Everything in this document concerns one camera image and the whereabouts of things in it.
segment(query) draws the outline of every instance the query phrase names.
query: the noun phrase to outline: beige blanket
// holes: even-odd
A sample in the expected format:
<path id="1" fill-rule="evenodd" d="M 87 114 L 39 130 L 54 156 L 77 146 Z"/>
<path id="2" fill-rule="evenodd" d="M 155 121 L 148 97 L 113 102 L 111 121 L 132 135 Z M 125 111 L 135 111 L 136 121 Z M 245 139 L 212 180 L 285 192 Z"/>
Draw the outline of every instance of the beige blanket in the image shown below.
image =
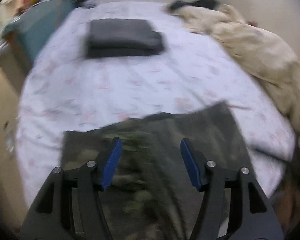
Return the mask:
<path id="1" fill-rule="evenodd" d="M 258 78 L 278 110 L 287 115 L 300 132 L 300 64 L 289 45 L 274 33 L 246 24 L 230 5 L 218 11 L 185 6 L 174 12 L 185 20 L 185 28 L 210 34 L 241 67 Z"/>

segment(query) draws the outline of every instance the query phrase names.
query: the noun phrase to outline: floor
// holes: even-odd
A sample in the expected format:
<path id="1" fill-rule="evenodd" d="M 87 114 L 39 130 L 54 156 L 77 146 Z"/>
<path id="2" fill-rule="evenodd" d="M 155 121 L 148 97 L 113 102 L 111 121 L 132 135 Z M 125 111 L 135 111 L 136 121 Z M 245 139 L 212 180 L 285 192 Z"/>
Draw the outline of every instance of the floor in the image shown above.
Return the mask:
<path id="1" fill-rule="evenodd" d="M 0 70 L 0 215 L 7 225 L 18 230 L 27 212 L 15 156 L 7 150 L 4 124 L 15 130 L 18 93 Z"/>

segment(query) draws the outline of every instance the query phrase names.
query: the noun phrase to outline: dark fabric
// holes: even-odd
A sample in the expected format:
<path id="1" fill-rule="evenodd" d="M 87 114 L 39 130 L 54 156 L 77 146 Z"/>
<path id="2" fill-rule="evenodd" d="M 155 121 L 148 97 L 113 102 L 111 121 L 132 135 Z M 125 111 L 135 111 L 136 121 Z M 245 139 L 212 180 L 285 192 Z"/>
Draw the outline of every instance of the dark fabric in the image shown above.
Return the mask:
<path id="1" fill-rule="evenodd" d="M 225 103 L 192 114 L 160 113 L 88 132 L 67 131 L 62 167 L 73 169 L 94 159 L 115 136 L 122 139 L 122 157 L 112 185 L 100 194 L 114 239 L 189 238 L 203 194 L 192 187 L 183 163 L 180 142 L 184 137 L 224 168 L 245 166 L 253 171 Z"/>
<path id="2" fill-rule="evenodd" d="M 100 19 L 90 22 L 87 57 L 151 56 L 164 50 L 162 35 L 145 20 Z"/>
<path id="3" fill-rule="evenodd" d="M 171 12 L 175 11 L 176 9 L 179 9 L 183 6 L 195 6 L 195 7 L 203 7 L 210 10 L 215 10 L 217 6 L 219 5 L 219 2 L 216 0 L 196 0 L 194 2 L 184 2 L 177 0 L 170 4 L 168 6 L 169 10 Z"/>

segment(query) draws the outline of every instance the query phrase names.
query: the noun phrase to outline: white bed sheet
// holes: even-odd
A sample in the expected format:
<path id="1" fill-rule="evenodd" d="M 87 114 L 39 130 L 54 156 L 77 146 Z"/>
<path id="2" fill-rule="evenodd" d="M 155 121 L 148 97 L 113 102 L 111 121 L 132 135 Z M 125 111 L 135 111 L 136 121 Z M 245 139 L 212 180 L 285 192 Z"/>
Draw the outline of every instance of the white bed sheet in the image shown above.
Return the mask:
<path id="1" fill-rule="evenodd" d="M 87 23 L 136 18 L 164 34 L 167 50 L 152 57 L 84 58 Z M 75 9 L 53 34 L 26 79 L 16 154 L 30 205 L 59 165 L 63 131 L 87 131 L 160 111 L 189 113 L 227 100 L 247 143 L 292 156 L 294 133 L 262 88 L 210 36 L 188 33 L 162 4 L 113 2 Z M 250 153 L 258 182 L 271 195 L 282 166 Z"/>

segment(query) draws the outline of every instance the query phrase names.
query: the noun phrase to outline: bed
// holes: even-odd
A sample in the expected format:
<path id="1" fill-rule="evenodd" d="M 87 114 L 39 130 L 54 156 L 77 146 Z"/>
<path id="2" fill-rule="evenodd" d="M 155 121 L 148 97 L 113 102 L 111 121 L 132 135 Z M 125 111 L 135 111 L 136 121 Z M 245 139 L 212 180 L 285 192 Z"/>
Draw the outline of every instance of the bed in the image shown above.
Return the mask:
<path id="1" fill-rule="evenodd" d="M 30 205 L 61 158 L 63 131 L 87 131 L 158 112 L 190 113 L 225 100 L 247 144 L 289 159 L 295 135 L 259 84 L 208 35 L 189 33 L 162 3 L 110 2 L 74 9 L 49 38 L 26 78 L 19 104 L 16 156 Z M 166 51 L 151 57 L 85 59 L 93 19 L 148 20 Z M 283 167 L 249 152 L 267 196 Z"/>

